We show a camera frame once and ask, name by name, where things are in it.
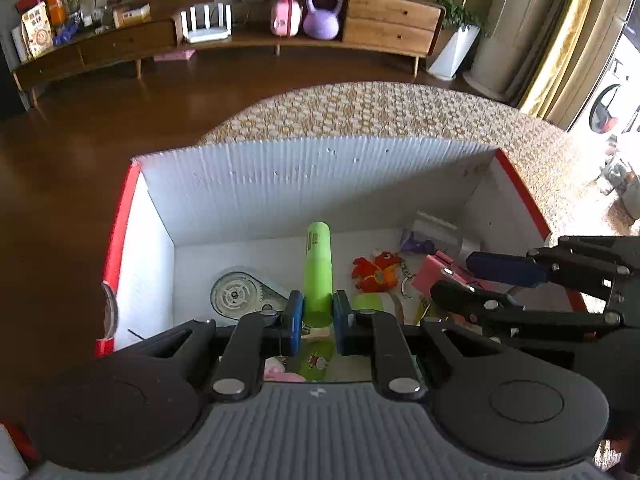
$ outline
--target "wooden floor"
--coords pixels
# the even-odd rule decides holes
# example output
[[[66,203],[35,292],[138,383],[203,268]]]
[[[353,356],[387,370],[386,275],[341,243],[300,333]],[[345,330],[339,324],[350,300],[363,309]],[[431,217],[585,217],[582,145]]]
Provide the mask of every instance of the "wooden floor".
[[[412,58],[334,49],[200,52],[188,63],[145,60],[140,81],[127,63],[60,82],[40,111],[0,123],[0,420],[21,420],[33,385],[92,357],[104,255],[132,156],[194,144],[269,96],[412,82],[412,68]],[[437,83],[424,70],[415,82]]]

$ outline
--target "pink box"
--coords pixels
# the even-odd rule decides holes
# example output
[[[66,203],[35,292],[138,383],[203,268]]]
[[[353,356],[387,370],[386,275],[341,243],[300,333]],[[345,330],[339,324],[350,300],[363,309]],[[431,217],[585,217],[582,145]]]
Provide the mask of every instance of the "pink box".
[[[195,53],[195,50],[177,50],[166,54],[158,54],[154,56],[154,61],[188,61]]]

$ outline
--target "orange plush toy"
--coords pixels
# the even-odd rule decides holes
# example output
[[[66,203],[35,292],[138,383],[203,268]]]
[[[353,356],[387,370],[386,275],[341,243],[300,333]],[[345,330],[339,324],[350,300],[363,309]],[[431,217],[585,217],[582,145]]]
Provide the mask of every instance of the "orange plush toy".
[[[396,268],[401,259],[393,253],[383,251],[373,260],[359,257],[353,261],[355,268],[351,273],[358,280],[356,288],[362,292],[386,292],[398,284]]]

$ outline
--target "pink toy suitcase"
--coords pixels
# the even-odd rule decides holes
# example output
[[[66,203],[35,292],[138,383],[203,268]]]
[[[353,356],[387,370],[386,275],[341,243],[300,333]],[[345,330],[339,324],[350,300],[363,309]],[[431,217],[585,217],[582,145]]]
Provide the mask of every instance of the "pink toy suitcase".
[[[302,8],[296,0],[278,0],[271,7],[271,31],[276,36],[295,36],[301,20]]]

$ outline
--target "cardboard box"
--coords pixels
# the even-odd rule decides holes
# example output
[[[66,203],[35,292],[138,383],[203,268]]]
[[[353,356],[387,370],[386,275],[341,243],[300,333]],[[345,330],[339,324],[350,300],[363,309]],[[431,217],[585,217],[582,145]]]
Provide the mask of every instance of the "cardboard box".
[[[62,27],[66,22],[65,0],[47,0],[51,25]]]
[[[147,338],[190,319],[228,325],[210,303],[214,279],[228,267],[301,289],[313,221],[331,227],[334,290],[352,297],[353,259],[398,250],[418,210],[458,225],[487,251],[524,255],[550,234],[504,153],[472,142],[323,137],[139,156],[104,274],[118,303],[113,346],[139,341],[131,332]],[[571,309],[557,285],[517,298],[527,308]]]
[[[19,14],[24,14],[29,9],[33,9],[40,2],[46,2],[47,0],[18,0],[15,4],[15,9]]]
[[[144,22],[151,15],[151,6],[146,4],[139,9],[113,11],[113,23],[116,28],[129,27]]]

